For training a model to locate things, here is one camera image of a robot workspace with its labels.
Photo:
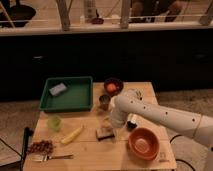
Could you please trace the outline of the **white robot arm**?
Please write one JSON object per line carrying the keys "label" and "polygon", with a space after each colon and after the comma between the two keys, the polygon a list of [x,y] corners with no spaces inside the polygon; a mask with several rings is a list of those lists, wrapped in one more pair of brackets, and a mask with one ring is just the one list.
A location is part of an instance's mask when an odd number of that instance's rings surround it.
{"label": "white robot arm", "polygon": [[129,114],[136,114],[156,124],[191,138],[208,149],[204,171],[213,171],[213,117],[145,102],[140,91],[129,89],[114,98],[110,122],[123,127]]}

